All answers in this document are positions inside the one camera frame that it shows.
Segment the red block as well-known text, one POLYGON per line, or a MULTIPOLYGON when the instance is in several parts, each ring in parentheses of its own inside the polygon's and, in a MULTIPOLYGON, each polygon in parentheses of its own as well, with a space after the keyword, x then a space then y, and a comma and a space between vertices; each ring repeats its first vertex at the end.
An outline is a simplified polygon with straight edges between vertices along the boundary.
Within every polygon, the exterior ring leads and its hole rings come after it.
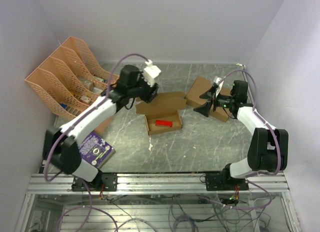
POLYGON ((155 121, 155 125, 158 127, 172 127, 173 126, 173 122, 170 120, 159 120, 157 119, 155 121))

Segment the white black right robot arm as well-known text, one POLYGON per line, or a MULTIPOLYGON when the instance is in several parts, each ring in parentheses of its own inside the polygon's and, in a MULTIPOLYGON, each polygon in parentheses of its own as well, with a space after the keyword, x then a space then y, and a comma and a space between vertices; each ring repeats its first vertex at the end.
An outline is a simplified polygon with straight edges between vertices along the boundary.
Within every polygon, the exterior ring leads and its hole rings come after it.
POLYGON ((233 82, 230 95, 220 94, 223 81, 216 77, 212 87, 200 95, 206 102, 194 108, 195 112, 209 117, 217 108, 228 109, 233 118, 241 122, 252 135, 247 157, 228 165, 229 173, 220 178, 221 186, 233 189, 238 179, 256 174, 275 176, 286 169, 288 164, 289 133, 267 122, 252 103, 248 103, 248 83, 242 80, 233 82))

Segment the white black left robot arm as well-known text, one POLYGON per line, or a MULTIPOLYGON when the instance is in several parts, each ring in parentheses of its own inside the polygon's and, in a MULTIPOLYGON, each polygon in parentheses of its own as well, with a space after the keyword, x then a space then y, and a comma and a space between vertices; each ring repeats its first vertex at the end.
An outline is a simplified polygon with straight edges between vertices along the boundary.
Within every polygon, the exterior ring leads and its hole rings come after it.
POLYGON ((151 61, 143 70, 125 65, 117 82, 103 91, 79 116, 59 128, 48 129, 43 146, 44 173, 48 172, 49 165, 53 165, 64 174, 83 179, 89 190, 98 190, 102 185, 102 173, 82 158, 79 145, 103 121, 125 107, 130 99, 140 98, 150 103, 157 96, 159 85, 156 79, 160 74, 159 67, 151 61))

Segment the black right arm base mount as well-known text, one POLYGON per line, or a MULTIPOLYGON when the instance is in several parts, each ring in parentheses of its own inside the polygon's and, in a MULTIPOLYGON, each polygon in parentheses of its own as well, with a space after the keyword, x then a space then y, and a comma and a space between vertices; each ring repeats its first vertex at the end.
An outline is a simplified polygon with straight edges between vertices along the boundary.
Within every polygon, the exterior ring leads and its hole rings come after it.
POLYGON ((247 191, 249 185, 245 179, 227 177, 222 173, 206 173, 205 186, 207 191, 235 191, 238 186, 240 191, 247 191))

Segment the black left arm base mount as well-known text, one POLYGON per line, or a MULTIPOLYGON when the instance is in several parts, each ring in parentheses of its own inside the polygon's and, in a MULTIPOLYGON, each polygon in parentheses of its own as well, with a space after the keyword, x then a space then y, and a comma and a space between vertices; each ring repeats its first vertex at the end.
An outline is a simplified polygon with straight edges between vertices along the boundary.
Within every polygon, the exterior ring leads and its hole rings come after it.
POLYGON ((116 173, 99 172, 91 182, 74 177, 71 190, 73 192, 85 192, 87 191, 85 184, 87 184, 90 191, 115 192, 118 186, 118 175, 116 173))

